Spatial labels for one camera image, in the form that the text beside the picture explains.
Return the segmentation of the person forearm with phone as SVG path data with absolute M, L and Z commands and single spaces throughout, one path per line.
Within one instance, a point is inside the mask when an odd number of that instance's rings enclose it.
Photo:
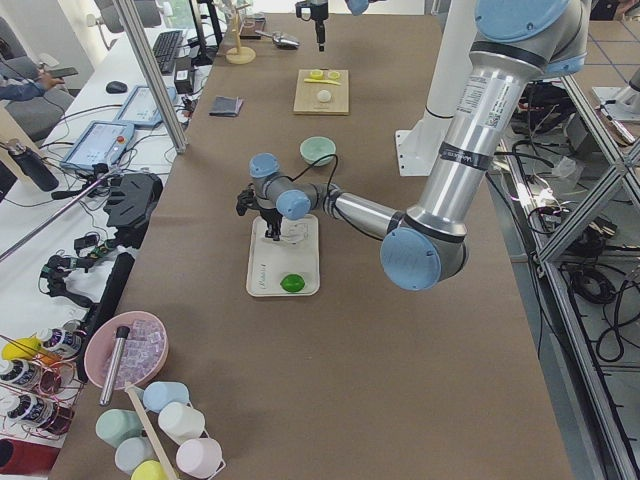
M 1 75 L 1 99 L 9 101 L 28 101 L 42 97 L 47 91 L 66 89 L 62 78 L 54 77 L 50 71 L 40 69 L 36 79 L 16 79 Z

